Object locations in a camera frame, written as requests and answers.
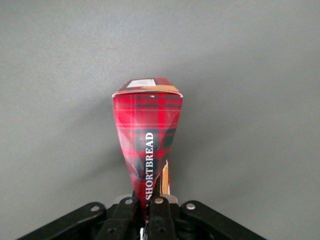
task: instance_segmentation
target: screw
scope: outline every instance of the screw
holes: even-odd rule
[[[158,198],[156,198],[156,199],[154,200],[154,202],[155,202],[156,204],[162,204],[162,203],[164,202],[164,200],[163,200],[161,197],[158,197]]]
[[[127,199],[127,200],[125,200],[125,204],[132,204],[132,199],[131,198],[129,198],[129,199]]]
[[[196,206],[195,206],[193,203],[188,203],[188,204],[186,205],[186,208],[189,209],[189,210],[193,210],[193,209],[196,208]]]
[[[94,207],[91,208],[91,212],[96,212],[96,211],[98,211],[99,209],[100,209],[100,207],[94,206]]]

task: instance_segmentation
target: red tartan pattern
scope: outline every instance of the red tartan pattern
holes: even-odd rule
[[[149,203],[146,199],[146,134],[153,134],[154,188],[171,150],[182,102],[178,94],[153,91],[117,94],[113,98],[121,150],[145,218]]]

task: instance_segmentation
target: white label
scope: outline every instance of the white label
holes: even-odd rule
[[[139,79],[133,80],[129,83],[127,88],[135,88],[135,87],[155,87],[156,83],[154,79]]]

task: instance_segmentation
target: tartan box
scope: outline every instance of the tartan box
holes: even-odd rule
[[[152,191],[169,160],[183,96],[167,79],[148,78],[128,81],[112,98],[121,150],[147,218]]]

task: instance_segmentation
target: gray wall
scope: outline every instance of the gray wall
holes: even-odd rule
[[[0,239],[132,186],[111,95],[184,95],[171,190],[270,240],[320,235],[320,2],[1,1]]]

